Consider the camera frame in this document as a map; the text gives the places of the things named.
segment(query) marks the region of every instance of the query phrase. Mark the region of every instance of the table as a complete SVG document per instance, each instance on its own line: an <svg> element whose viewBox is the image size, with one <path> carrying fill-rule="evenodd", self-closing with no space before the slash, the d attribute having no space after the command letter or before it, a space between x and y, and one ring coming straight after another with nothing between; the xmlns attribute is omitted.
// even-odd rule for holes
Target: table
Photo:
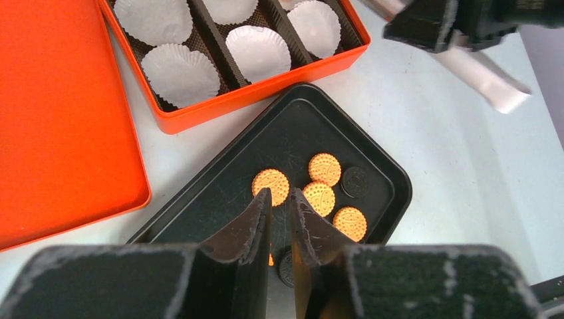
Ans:
<svg viewBox="0 0 564 319"><path fill-rule="evenodd" d="M389 243L492 244L517 261L531 284L562 275L564 152L520 36L486 51L534 91L503 115L426 53L382 40L384 22L354 6L373 43L350 69L315 84L411 178L411 206ZM166 135L113 44L153 199L138 211L0 253L0 298L43 247L125 243L272 101Z"/></svg>

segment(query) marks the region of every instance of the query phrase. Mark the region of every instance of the dark cookie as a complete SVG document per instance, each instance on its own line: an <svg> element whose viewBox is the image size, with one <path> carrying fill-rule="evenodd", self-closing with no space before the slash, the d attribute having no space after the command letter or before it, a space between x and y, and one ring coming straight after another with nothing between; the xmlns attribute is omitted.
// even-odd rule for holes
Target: dark cookie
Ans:
<svg viewBox="0 0 564 319"><path fill-rule="evenodd" d="M292 250L286 252L284 257L278 263L278 277L282 282L294 288L294 270L292 269Z"/></svg>
<svg viewBox="0 0 564 319"><path fill-rule="evenodd" d="M341 187L348 196L360 198L368 193L370 184L366 172L358 167L350 167L341 178Z"/></svg>

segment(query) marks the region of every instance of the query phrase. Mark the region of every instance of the paper liner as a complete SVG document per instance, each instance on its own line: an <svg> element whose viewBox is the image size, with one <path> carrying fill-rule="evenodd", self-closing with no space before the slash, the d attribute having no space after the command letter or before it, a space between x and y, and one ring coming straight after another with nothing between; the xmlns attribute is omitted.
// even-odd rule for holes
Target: paper liner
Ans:
<svg viewBox="0 0 564 319"><path fill-rule="evenodd" d="M278 0L280 5L282 5L282 9L286 11L292 10L298 3L304 1L311 1L311 0Z"/></svg>
<svg viewBox="0 0 564 319"><path fill-rule="evenodd" d="M271 29L244 25L229 32L225 43L241 73L251 83L290 71L288 45Z"/></svg>
<svg viewBox="0 0 564 319"><path fill-rule="evenodd" d="M242 23L255 12L259 0L202 0L218 25Z"/></svg>
<svg viewBox="0 0 564 319"><path fill-rule="evenodd" d="M184 108L217 96L219 74L209 58L184 45L158 46L141 60L153 91L164 100Z"/></svg>
<svg viewBox="0 0 564 319"><path fill-rule="evenodd" d="M192 33L186 0L117 0L114 12L129 35L148 45L180 44Z"/></svg>
<svg viewBox="0 0 564 319"><path fill-rule="evenodd" d="M305 1L288 13L305 48L318 58L333 56L341 41L341 24L326 3Z"/></svg>

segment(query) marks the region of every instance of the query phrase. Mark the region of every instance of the tray rim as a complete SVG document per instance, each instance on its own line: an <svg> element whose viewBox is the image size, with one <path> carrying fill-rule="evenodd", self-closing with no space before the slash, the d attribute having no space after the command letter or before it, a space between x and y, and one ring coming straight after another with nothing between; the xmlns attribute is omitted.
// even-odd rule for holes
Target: tray rim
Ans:
<svg viewBox="0 0 564 319"><path fill-rule="evenodd" d="M169 216L168 220L166 220L166 219L161 220L161 218L165 217L167 214L172 214L171 210L175 209L175 204L187 192L189 192L193 186L197 185L206 176L208 171L213 169L214 166L217 163L219 163L221 160L231 161L233 159L233 157L227 158L227 156L230 153L235 152L235 154L237 154L239 152L239 149L246 148L247 143L241 143L241 141L244 140L244 139L250 139L250 140L254 139L255 137L250 136L249 133L252 132L252 131L256 131L256 132L262 131L266 127L266 124L268 124L268 121L263 121L263 119L268 117L268 116L270 116L272 118L275 118L276 116L278 116L278 114L280 114L280 112L282 110L284 110L284 108L286 108L288 105L290 105L290 104L285 105L283 103L284 100L288 99L289 96L291 96L292 100L295 100L296 98L293 97L292 95L295 94L295 92L299 91L299 90L307 90L309 92L312 92L313 94L319 94L322 98L327 100L327 102L330 102L335 107L335 110L348 120L347 124L351 125L351 127L354 128L355 130L358 130L362 134L362 138L365 138L374 147L376 147L381 152L381 154L389 161L389 163L392 164L398 170L398 173L401 174L403 181L405 182L404 186L407 190L407 192L405 193L406 199L405 199L403 205L401 205L400 209L398 210L398 213L395 215L395 218L394 218L392 224L390 225L387 232L383 236L374 237L374 232L376 231L376 227L380 223L380 221L379 221L374 226L374 229L371 231L370 235L366 238L367 241L374 239L374 241L371 241L370 243L386 243L389 240L391 234L394 232L395 228L399 224L401 218L403 217L403 215L405 214L405 211L407 210L407 208L409 207L409 205L411 203L412 195L413 195L413 188L412 188L411 180L410 180L408 174L406 173L406 171L403 169L403 167L401 167L393 158L391 158L389 156L389 154L387 152L385 152L360 126L358 126L358 124L356 122L354 122L354 120L343 109L341 109L320 88L318 88L317 86L310 84L310 83L297 83L297 84L290 86L288 89L286 89L286 91L284 91L284 93L282 93L278 98L276 98L276 100L274 102L271 103L270 106L268 106L262 113L260 113L260 115L258 115L258 117L256 117L256 119L254 119L252 121L252 123L250 123L241 133L239 133L220 153L218 153L218 155L216 155L216 157L214 157L204 168L202 168L202 170L200 172L198 172L198 174L196 174L196 176L194 176L194 178L192 178L187 184L185 184L185 186L183 186L183 188L181 188L181 190L179 190L171 198L171 200L169 200L169 202L167 202L165 204L165 206L163 206L161 209L159 209L159 211L155 215L153 215L151 217L151 219L149 219L149 221L147 221L147 223L145 223L143 226L141 226L141 228L128 239L127 243L128 244L132 244L132 243L152 243L159 236L159 234L162 231L164 231L164 229L166 229L170 225L170 223L174 222L174 219L176 219L176 217L178 215L180 215L180 212L175 213L173 216ZM383 172L383 174L388 180L390 180L390 178L388 177L387 174L385 174L384 172ZM213 178L211 178L208 181L208 183L213 181L213 179L215 179L215 176ZM382 216L388 215L389 214L388 210L395 208L392 204L394 203L394 200L396 200L396 196L397 196L397 194L396 194L397 193L396 192L396 184L391 180L390 180L390 182L391 182L391 184L394 188L394 195L393 195L392 199L390 200L389 204L387 205L386 209L384 210L384 213L382 214ZM159 223L159 221L161 221L161 223L163 223L161 228L158 229L150 238L147 238L149 236L152 228L155 227L156 224Z"/></svg>

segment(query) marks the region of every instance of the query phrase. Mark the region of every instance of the cookie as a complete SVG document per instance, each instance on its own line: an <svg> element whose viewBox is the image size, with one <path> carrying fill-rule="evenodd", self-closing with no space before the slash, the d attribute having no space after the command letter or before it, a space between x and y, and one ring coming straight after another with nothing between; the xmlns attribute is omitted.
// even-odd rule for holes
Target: cookie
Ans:
<svg viewBox="0 0 564 319"><path fill-rule="evenodd" d="M343 207L333 218L333 225L340 232L354 241L360 241L366 235L366 218L354 207Z"/></svg>
<svg viewBox="0 0 564 319"><path fill-rule="evenodd" d="M284 203L290 192L288 179L277 169L265 169L257 174L252 185L253 196L256 196L261 189L267 187L270 188L272 194L272 207Z"/></svg>
<svg viewBox="0 0 564 319"><path fill-rule="evenodd" d="M329 187L335 186L341 178L341 165L335 156L320 153L309 161L309 177L312 181L320 181Z"/></svg>
<svg viewBox="0 0 564 319"><path fill-rule="evenodd" d="M335 206L335 193L331 187L320 181L314 181L303 189L303 195L311 207L325 217L331 213Z"/></svg>
<svg viewBox="0 0 564 319"><path fill-rule="evenodd" d="M341 188L345 194L352 198L361 198L365 196L370 189L366 172L359 167L348 168L343 173Z"/></svg>
<svg viewBox="0 0 564 319"><path fill-rule="evenodd" d="M287 251L278 264L278 278L288 287L294 288L294 270L292 268L292 250Z"/></svg>

